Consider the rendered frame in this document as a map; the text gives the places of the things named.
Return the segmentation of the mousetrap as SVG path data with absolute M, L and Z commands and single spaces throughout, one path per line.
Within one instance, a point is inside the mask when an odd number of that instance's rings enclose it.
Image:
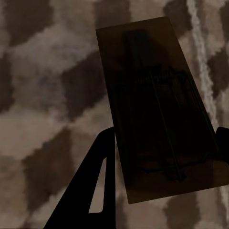
M 95 30 L 128 204 L 229 185 L 169 16 Z

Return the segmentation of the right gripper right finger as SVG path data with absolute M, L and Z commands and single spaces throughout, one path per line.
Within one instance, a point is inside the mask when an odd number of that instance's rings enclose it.
M 221 147 L 222 156 L 229 165 L 229 128 L 218 127 L 216 136 Z

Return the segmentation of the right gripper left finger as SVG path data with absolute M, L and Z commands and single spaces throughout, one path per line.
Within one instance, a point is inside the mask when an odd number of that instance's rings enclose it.
M 89 213 L 105 158 L 103 211 Z M 44 229 L 116 229 L 114 127 L 105 129 L 95 139 Z

